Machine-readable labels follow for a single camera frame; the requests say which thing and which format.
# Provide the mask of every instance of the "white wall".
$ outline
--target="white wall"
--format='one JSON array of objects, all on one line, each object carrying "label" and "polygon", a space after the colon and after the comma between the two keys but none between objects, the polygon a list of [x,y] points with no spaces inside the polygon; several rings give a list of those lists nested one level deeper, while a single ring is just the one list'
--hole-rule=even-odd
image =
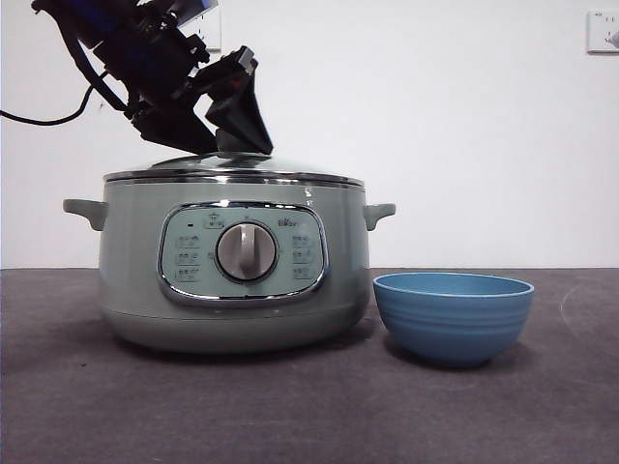
[{"label": "white wall", "polygon": [[[599,0],[225,0],[248,44],[275,156],[364,179],[398,203],[372,266],[619,266],[619,56],[585,53]],[[87,84],[53,21],[2,2],[2,107],[72,112]],[[99,97],[56,129],[2,122],[3,267],[95,267],[61,211],[102,175],[179,155]]]}]

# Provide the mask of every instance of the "control panel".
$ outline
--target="control panel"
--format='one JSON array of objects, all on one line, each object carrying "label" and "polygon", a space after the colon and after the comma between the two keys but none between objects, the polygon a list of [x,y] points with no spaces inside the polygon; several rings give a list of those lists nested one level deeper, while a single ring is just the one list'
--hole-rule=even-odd
[{"label": "control panel", "polygon": [[159,257],[165,293],[195,301],[291,298],[319,284],[327,265],[311,209],[226,200],[174,211]]}]

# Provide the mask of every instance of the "bowl rim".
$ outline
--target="bowl rim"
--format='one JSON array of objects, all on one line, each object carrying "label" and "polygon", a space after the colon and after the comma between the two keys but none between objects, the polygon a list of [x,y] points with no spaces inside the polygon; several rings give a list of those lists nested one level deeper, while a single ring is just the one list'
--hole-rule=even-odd
[{"label": "bowl rim", "polygon": [[[380,279],[392,276],[470,276],[470,277],[483,277],[493,280],[507,280],[509,282],[520,283],[527,287],[526,290],[521,292],[512,292],[512,293],[495,293],[489,295],[469,295],[469,294],[461,294],[461,293],[435,293],[435,292],[423,292],[419,290],[407,290],[404,288],[398,288],[391,285],[386,285],[380,282]],[[384,275],[378,275],[373,280],[372,283],[380,287],[384,290],[389,290],[392,292],[413,294],[413,295],[424,295],[429,297],[445,297],[445,298],[483,298],[483,299],[491,299],[491,298],[510,298],[510,297],[521,297],[524,295],[529,295],[535,291],[535,287],[529,282],[525,282],[524,280],[518,280],[516,278],[509,277],[501,277],[499,275],[486,275],[486,274],[471,274],[471,273],[433,273],[433,272],[416,272],[416,273],[390,273]]]}]

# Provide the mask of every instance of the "electric cooker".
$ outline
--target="electric cooker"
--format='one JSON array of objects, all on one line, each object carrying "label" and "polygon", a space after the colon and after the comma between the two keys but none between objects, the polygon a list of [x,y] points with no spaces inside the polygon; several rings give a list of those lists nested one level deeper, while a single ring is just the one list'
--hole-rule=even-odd
[{"label": "electric cooker", "polygon": [[353,326],[369,297],[368,231],[395,213],[364,183],[254,153],[104,177],[65,200],[102,231],[100,306],[131,342],[190,353],[276,350]]}]

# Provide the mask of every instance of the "wall outlet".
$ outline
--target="wall outlet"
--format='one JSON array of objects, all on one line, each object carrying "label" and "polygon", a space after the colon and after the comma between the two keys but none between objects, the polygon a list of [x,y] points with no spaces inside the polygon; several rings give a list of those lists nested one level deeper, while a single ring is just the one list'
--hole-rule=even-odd
[{"label": "wall outlet", "polygon": [[589,53],[619,53],[619,10],[590,11],[587,35]]},{"label": "wall outlet", "polygon": [[185,36],[197,35],[208,51],[221,51],[221,2],[218,6],[188,22],[181,31]]}]

